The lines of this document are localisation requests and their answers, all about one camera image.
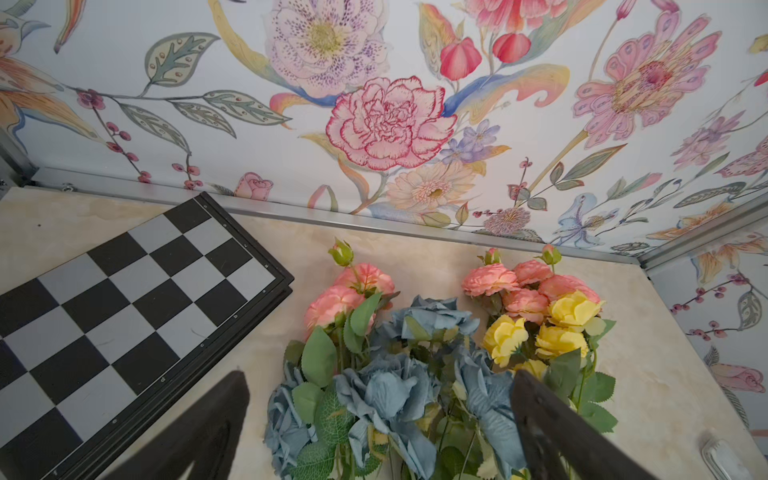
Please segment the pink rose stem three blooms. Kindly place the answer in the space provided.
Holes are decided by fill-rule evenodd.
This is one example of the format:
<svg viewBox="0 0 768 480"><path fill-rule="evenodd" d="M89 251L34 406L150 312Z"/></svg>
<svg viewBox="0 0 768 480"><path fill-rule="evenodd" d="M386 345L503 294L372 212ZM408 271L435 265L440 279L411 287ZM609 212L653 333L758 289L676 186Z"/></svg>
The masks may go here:
<svg viewBox="0 0 768 480"><path fill-rule="evenodd" d="M545 245L534 259L506 267L498 250L480 257L483 265L462 281L463 292L488 313L490 324L504 315L536 325L553 321L580 331L603 309L603 301L581 279L555 272L561 252Z"/></svg>

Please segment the pink rose stem two blooms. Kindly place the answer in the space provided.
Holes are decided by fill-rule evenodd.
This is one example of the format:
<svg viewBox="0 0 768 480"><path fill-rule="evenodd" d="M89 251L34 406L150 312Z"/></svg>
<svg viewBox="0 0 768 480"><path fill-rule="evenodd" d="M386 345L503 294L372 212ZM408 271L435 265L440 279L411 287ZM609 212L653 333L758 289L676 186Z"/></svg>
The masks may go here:
<svg viewBox="0 0 768 480"><path fill-rule="evenodd" d="M307 338L300 357L304 378L320 388L367 355L368 337L379 311L388 308L398 294L389 275L355 260L348 242L336 239L328 254L341 273L305 313Z"/></svg>

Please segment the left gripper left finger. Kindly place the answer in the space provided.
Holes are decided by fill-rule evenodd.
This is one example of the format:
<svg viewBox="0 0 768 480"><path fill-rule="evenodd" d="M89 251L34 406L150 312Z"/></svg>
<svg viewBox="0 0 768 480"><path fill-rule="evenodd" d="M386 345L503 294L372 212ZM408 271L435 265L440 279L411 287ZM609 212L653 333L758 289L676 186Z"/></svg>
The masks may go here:
<svg viewBox="0 0 768 480"><path fill-rule="evenodd" d="M105 479L227 479L243 429L250 391L234 370Z"/></svg>

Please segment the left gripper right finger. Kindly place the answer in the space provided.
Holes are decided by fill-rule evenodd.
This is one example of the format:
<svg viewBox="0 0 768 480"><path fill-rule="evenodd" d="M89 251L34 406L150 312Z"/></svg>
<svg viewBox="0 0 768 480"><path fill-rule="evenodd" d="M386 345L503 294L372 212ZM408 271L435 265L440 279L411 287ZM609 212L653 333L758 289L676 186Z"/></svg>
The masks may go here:
<svg viewBox="0 0 768 480"><path fill-rule="evenodd" d="M532 374L515 374L510 402L533 479L646 479L654 476L589 426Z"/></svg>

